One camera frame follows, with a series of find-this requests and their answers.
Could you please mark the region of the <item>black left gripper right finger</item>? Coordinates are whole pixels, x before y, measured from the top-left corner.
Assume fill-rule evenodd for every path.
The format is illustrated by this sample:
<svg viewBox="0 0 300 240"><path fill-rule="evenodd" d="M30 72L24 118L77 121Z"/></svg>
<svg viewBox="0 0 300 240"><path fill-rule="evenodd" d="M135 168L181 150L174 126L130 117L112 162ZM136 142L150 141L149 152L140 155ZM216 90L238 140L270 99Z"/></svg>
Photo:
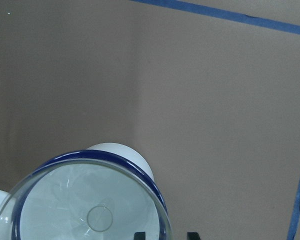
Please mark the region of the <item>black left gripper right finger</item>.
<svg viewBox="0 0 300 240"><path fill-rule="evenodd" d="M187 240L200 240L200 235L198 232L187 232L186 239Z"/></svg>

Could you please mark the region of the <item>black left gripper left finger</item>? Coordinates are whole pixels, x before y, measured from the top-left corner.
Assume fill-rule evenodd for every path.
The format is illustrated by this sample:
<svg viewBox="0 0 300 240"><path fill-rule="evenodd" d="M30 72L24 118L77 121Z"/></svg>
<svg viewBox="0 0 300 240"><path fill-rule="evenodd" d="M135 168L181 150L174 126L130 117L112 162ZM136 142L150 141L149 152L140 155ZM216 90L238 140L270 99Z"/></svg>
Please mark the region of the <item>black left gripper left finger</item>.
<svg viewBox="0 0 300 240"><path fill-rule="evenodd" d="M146 240L146 233L144 231L135 232L133 240Z"/></svg>

